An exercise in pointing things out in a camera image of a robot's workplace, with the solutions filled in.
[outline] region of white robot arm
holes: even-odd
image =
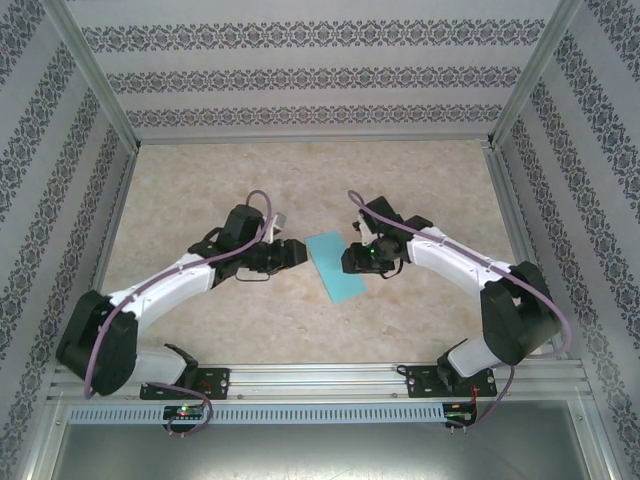
[[[237,205],[224,227],[213,229],[165,270],[125,290],[107,295],[95,291],[85,293],[76,304],[56,357],[81,378],[93,368],[91,388],[101,395],[110,395],[125,383],[163,383],[191,388],[198,369],[194,358],[171,344],[139,347],[138,339],[165,313],[234,277],[241,268],[273,275],[307,261],[303,243],[273,239],[284,228],[285,220],[282,214],[274,215],[266,225],[262,241],[230,256],[230,252],[251,242],[265,221],[259,210]],[[213,263],[207,261],[220,255],[227,258]],[[121,305],[124,306],[112,317],[90,367],[102,325]]]
[[[384,218],[423,232],[430,239],[381,222],[360,210],[354,227],[360,231],[362,241],[351,244],[345,251],[342,257],[345,273],[377,273],[384,277],[396,269],[395,261],[399,260],[433,270],[478,299],[482,333],[464,340],[438,359],[438,377],[450,389],[486,368],[501,363],[518,364],[560,330],[560,322],[546,305],[493,268],[511,273],[550,298],[535,265],[523,262],[511,266],[480,255],[447,238],[422,217],[403,221],[384,197],[378,197],[366,207]],[[481,258],[483,265],[473,258]]]

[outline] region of damask pattern wall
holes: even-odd
[[[37,1],[0,4],[0,51],[0,479],[9,479],[62,322],[96,275],[130,156]]]
[[[68,5],[142,140],[484,138],[557,0]]]
[[[640,478],[638,32],[640,2],[585,1],[502,145],[623,478]]]

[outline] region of black mounting plate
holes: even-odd
[[[406,377],[409,398],[460,398],[473,396],[472,388],[478,389],[478,397],[495,397],[498,394],[493,370],[487,368],[469,377],[466,382],[449,391],[438,378],[437,365],[398,366],[398,373]]]
[[[192,390],[204,393],[209,400],[226,400],[229,392],[228,368],[198,368],[196,382]],[[143,384],[140,387],[141,400],[190,400],[193,395]]]

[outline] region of blue towel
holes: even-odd
[[[342,254],[347,244],[338,232],[322,233],[305,239],[313,263],[333,303],[343,302],[367,291],[362,276],[342,271]]]

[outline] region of enclosure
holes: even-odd
[[[2,2],[0,478],[640,478],[639,8]],[[139,386],[85,400],[54,357],[79,297],[164,269],[254,188],[284,238],[356,241],[355,189],[537,264],[569,353],[449,435],[396,367],[477,334],[476,301],[409,265],[332,304],[309,261],[144,333],[230,369],[199,438]]]

